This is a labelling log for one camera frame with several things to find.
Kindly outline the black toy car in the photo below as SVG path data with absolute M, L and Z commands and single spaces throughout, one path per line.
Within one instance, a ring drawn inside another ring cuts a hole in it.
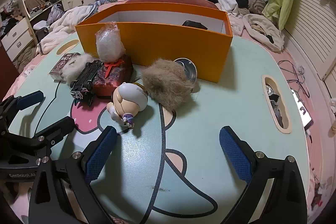
M 75 99 L 75 105 L 78 102 L 84 102 L 91 106 L 93 102 L 93 81 L 102 65 L 103 63 L 100 60 L 87 62 L 77 79 L 71 82 L 70 94 Z

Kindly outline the white fluffy pom-pom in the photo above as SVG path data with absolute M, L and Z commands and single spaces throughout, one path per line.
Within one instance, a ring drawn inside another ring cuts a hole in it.
M 85 69 L 86 63 L 93 62 L 94 60 L 95 58 L 88 53 L 72 57 L 62 68 L 61 75 L 64 81 L 70 85 Z

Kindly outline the dark red pouch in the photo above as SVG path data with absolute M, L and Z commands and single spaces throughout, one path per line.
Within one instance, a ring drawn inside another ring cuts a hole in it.
M 121 56 L 112 63 L 103 63 L 93 80 L 93 93 L 100 97 L 110 97 L 124 82 L 129 82 L 133 74 L 133 64 L 128 55 Z

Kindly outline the white chibi figurine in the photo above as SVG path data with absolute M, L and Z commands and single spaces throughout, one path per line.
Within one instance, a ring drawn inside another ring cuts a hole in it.
M 113 121 L 121 126 L 134 128 L 134 117 L 145 110 L 148 95 L 139 83 L 122 83 L 112 94 L 112 102 L 106 106 Z

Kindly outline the brown fluffy pom-pom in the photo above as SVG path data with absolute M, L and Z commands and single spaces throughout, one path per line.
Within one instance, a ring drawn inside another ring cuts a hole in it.
M 187 102 L 196 84 L 187 79 L 181 65 L 161 58 L 142 70 L 141 79 L 151 99 L 169 111 Z

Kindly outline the patterned card box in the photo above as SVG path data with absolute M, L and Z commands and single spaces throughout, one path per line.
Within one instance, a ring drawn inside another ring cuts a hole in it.
M 65 82 L 62 69 L 70 62 L 73 57 L 80 55 L 80 53 L 65 53 L 61 59 L 55 64 L 55 66 L 49 72 L 49 75 L 54 81 Z

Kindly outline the white drawer cabinet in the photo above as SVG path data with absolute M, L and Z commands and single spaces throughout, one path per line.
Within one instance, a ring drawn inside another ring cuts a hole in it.
M 14 61 L 33 40 L 29 21 L 23 18 L 1 39 L 1 43 L 9 59 Z

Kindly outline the clear bubble wrap bundle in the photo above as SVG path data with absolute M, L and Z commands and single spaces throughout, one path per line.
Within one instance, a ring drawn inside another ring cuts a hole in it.
M 105 23 L 95 36 L 98 57 L 103 63 L 115 62 L 125 54 L 120 30 L 115 21 Z

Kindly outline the white pink blanket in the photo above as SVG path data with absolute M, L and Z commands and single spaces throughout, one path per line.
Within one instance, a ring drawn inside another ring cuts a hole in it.
M 76 32 L 75 26 L 86 18 L 95 14 L 97 4 L 77 6 L 69 9 L 65 14 L 49 27 L 49 33 L 38 43 L 35 55 L 45 55 L 63 42 L 68 36 Z

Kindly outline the silver round tin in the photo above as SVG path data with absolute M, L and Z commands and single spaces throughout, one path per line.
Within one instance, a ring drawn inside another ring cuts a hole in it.
M 185 71 L 185 75 L 188 80 L 190 80 L 192 83 L 195 83 L 197 81 L 197 68 L 190 59 L 177 58 L 174 60 L 174 62 L 178 63 L 183 67 L 183 70 Z

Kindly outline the beige garment on bed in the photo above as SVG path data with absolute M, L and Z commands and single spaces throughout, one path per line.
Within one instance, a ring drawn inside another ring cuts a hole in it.
M 246 14 L 242 21 L 248 34 L 259 43 L 268 47 L 272 52 L 284 49 L 284 39 L 281 32 L 266 17 L 260 14 Z

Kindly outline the orange cardboard box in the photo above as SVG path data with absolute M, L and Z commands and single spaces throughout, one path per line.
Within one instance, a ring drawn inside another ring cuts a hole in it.
M 183 26 L 186 20 L 208 29 Z M 113 5 L 75 26 L 86 53 L 97 56 L 95 34 L 113 21 L 134 64 L 149 66 L 159 58 L 185 57 L 197 67 L 199 79 L 219 82 L 233 38 L 226 12 L 179 3 Z

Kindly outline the black item inside box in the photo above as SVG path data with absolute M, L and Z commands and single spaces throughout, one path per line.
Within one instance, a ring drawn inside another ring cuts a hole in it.
M 191 28 L 203 29 L 203 30 L 207 30 L 208 29 L 202 23 L 196 22 L 196 21 L 192 21 L 192 20 L 186 20 L 182 25 L 183 26 L 187 26 L 187 27 L 191 27 Z

